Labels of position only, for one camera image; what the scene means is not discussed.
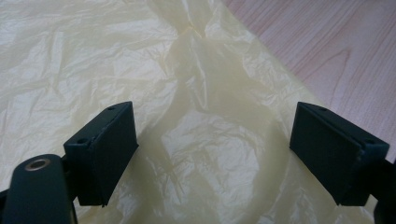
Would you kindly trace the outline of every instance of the clamp jaw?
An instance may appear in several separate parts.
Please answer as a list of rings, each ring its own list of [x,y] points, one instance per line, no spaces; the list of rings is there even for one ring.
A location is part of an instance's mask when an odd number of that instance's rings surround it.
[[[64,143],[65,155],[18,165],[0,193],[0,222],[78,223],[73,201],[106,206],[138,148],[132,102],[110,106]]]
[[[290,149],[337,204],[364,206],[378,199],[375,223],[396,223],[396,164],[389,144],[332,111],[298,103]]]

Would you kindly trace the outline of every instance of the wood grain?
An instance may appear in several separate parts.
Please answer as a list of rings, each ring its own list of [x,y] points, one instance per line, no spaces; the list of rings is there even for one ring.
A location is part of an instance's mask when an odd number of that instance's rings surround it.
[[[327,107],[396,158],[396,1],[223,0]]]

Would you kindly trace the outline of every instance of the plastic bag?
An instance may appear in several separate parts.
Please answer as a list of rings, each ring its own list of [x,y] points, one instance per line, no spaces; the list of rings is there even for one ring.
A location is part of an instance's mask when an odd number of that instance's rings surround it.
[[[0,190],[108,105],[134,102],[140,148],[109,206],[79,223],[372,223],[289,150],[318,100],[220,1],[0,4]]]

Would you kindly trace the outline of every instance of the plastic wrinkle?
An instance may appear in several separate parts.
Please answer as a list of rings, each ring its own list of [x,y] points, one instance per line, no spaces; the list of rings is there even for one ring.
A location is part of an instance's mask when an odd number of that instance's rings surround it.
[[[296,103],[320,102],[219,0],[3,1],[0,55],[0,190],[133,101],[140,148],[79,223],[373,223],[289,150]]]

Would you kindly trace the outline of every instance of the translucent plastic sheet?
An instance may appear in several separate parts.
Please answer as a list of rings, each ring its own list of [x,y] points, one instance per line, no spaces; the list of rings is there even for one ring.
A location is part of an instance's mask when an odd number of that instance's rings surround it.
[[[373,222],[289,150],[297,101],[318,101],[220,1],[3,1],[0,55],[0,190],[133,101],[140,148],[80,223]]]

